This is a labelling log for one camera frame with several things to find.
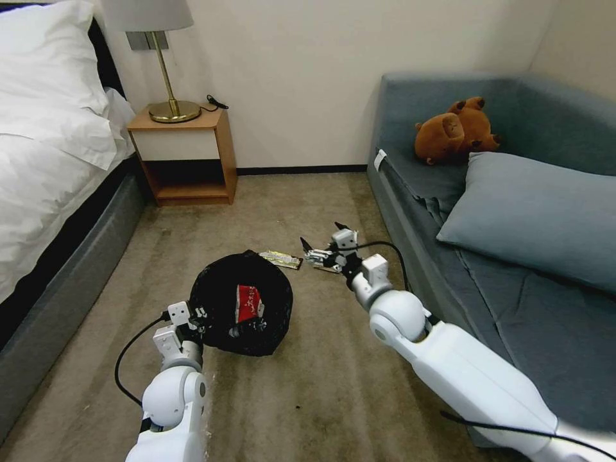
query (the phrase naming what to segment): wall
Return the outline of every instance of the wall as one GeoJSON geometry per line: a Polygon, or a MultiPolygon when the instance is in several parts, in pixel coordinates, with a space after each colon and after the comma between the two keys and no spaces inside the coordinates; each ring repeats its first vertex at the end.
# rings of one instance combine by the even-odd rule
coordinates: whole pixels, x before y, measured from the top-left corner
{"type": "MultiPolygon", "coordinates": [[[[165,55],[177,98],[230,105],[238,166],[363,164],[383,73],[525,71],[556,2],[189,0],[165,55]]],[[[105,33],[135,109],[164,99],[155,53],[105,33]]]]}
{"type": "Polygon", "coordinates": [[[616,101],[613,0],[561,0],[531,70],[616,101]]]}

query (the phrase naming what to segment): brass lamp base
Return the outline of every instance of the brass lamp base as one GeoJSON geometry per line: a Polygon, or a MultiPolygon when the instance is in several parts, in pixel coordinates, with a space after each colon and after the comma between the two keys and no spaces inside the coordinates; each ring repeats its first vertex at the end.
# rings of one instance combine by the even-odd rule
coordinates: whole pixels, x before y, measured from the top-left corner
{"type": "Polygon", "coordinates": [[[174,114],[171,109],[171,102],[156,103],[150,105],[150,119],[160,123],[180,123],[196,119],[201,115],[201,106],[190,101],[175,101],[178,105],[178,113],[174,114]]]}

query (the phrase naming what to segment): white bedsheet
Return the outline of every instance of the white bedsheet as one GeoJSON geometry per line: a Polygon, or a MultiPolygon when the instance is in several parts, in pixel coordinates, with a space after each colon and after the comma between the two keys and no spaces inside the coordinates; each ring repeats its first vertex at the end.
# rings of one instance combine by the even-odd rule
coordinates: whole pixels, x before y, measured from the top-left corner
{"type": "Polygon", "coordinates": [[[33,139],[0,134],[0,303],[35,267],[66,219],[135,150],[126,125],[134,117],[115,90],[104,116],[117,153],[108,169],[33,139]]]}

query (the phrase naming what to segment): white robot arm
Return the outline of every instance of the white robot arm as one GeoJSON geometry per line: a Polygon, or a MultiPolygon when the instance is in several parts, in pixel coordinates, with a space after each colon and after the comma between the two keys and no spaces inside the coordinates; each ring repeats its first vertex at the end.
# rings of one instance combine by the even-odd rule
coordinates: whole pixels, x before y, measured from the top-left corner
{"type": "Polygon", "coordinates": [[[196,314],[186,302],[167,311],[173,324],[153,337],[162,370],[143,393],[141,431],[126,462],[203,460],[199,430],[207,387],[201,373],[203,345],[191,323],[196,314]]]}
{"type": "Polygon", "coordinates": [[[478,427],[483,436],[534,462],[616,460],[616,435],[560,421],[528,377],[465,330],[434,318],[412,293],[393,290],[387,260],[359,258],[357,232],[337,225],[328,250],[314,250],[302,239],[306,258],[346,276],[370,314],[370,330],[385,345],[465,420],[551,435],[478,427]]]}

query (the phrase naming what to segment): black trash bag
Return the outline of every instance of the black trash bag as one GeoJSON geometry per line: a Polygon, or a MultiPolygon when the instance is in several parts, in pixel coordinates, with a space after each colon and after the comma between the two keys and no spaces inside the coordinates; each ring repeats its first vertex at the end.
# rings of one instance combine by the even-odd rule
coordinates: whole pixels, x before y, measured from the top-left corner
{"type": "Polygon", "coordinates": [[[209,264],[194,281],[189,303],[205,313],[204,345],[265,356],[289,330],[293,291],[279,268],[247,250],[209,264]]]}

